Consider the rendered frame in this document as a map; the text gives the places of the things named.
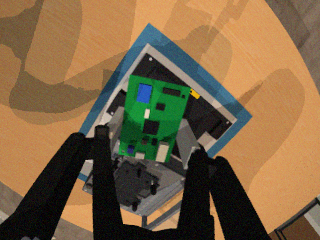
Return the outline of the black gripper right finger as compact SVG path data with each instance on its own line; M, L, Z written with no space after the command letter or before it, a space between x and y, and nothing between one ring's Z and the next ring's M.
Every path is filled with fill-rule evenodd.
M176 141L187 169L177 224L186 229L185 240L215 240L210 193L225 240L272 240L228 160L210 158L200 150L186 119L181 120Z

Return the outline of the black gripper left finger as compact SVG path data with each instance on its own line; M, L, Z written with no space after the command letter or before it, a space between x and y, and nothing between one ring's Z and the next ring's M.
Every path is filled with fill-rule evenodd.
M93 160L94 240L126 240L111 158L123 116L119 106L109 123L95 126L94 137L75 132L66 139L15 212L0 224L0 240L51 240L85 160Z

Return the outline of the green circuit board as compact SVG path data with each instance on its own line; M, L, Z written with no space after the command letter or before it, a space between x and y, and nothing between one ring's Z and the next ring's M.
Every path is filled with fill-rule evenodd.
M169 162L190 90L130 74L118 154Z

